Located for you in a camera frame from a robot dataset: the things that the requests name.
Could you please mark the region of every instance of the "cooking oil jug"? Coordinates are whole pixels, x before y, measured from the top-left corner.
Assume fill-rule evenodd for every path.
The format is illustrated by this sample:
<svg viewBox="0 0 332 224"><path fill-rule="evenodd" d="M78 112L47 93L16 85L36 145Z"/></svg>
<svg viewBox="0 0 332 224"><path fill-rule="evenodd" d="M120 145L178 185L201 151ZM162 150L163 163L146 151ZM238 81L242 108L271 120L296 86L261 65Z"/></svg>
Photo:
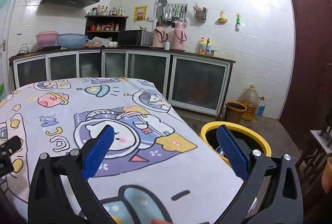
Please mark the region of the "cooking oil jug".
<svg viewBox="0 0 332 224"><path fill-rule="evenodd" d="M248 89L242 91L241 96L238 98L238 102L241 102L247 107L246 112L243 113L242 119L245 121L251 121L255 117L256 109L259 106L259 97L255 90L256 86L252 83L249 84Z"/></svg>

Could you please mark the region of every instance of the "microwave oven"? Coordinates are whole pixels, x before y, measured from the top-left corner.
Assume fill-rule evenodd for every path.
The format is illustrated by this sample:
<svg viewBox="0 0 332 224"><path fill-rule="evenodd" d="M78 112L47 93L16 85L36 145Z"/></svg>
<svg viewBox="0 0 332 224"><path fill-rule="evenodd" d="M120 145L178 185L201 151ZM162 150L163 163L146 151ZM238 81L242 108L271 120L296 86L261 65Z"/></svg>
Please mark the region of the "microwave oven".
<svg viewBox="0 0 332 224"><path fill-rule="evenodd" d="M119 32L119 46L152 46L153 33L144 30L122 30Z"/></svg>

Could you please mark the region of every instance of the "white door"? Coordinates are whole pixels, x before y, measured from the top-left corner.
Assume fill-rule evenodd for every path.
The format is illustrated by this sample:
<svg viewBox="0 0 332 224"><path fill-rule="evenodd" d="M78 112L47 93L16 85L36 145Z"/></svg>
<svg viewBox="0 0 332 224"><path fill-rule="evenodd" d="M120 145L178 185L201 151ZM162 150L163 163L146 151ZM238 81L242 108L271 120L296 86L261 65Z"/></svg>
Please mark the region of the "white door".
<svg viewBox="0 0 332 224"><path fill-rule="evenodd" d="M9 92L7 40L16 0L0 0L0 100Z"/></svg>

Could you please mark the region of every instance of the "black cable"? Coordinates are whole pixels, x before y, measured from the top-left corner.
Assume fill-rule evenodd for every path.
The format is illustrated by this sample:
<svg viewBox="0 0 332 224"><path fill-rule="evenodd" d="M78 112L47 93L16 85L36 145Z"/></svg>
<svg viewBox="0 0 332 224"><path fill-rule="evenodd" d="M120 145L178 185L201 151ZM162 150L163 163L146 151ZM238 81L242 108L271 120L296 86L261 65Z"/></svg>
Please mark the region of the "black cable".
<svg viewBox="0 0 332 224"><path fill-rule="evenodd" d="M20 47L20 50L18 51L18 53L16 55L20 56L20 55L27 55L27 54L31 54L31 53L35 53L35 51L29 49L27 44L22 44Z"/></svg>

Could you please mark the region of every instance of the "yellow bucket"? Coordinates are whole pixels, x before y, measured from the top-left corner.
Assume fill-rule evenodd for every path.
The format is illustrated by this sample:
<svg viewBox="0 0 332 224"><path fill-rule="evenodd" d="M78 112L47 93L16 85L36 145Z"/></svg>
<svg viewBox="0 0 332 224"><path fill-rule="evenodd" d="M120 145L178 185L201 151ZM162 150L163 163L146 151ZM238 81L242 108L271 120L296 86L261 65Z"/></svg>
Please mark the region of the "yellow bucket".
<svg viewBox="0 0 332 224"><path fill-rule="evenodd" d="M244 126L224 121L215 121L207 123L200 130L200 138L202 138L202 140L207 145L209 145L214 151L216 151L217 147L219 146L216 133L217 133L217 128L221 125L226 125L227 128L229 128L230 131L233 133L233 135L236 138L244 140L251 150L258 149L262 151L265 156L267 157L271 156L272 151L269 144L258 133ZM218 154L218 156L220 156L220 158L222 158L231 167L227 158L221 156L220 154Z"/></svg>

